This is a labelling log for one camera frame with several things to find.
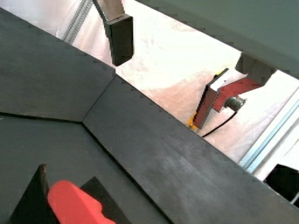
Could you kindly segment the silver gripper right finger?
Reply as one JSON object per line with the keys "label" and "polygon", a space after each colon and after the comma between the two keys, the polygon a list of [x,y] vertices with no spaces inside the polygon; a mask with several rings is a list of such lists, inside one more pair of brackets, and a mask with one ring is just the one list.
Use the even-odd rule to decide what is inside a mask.
{"label": "silver gripper right finger", "polygon": [[241,53],[234,69],[244,74],[254,83],[264,86],[276,70],[257,59]]}

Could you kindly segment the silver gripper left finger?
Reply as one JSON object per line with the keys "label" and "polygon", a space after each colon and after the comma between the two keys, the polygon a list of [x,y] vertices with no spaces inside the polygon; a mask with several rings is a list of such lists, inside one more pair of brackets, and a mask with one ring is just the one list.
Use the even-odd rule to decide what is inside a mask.
{"label": "silver gripper left finger", "polygon": [[125,14],[121,0],[92,0],[102,19],[112,64],[120,66],[132,59],[133,18]]}

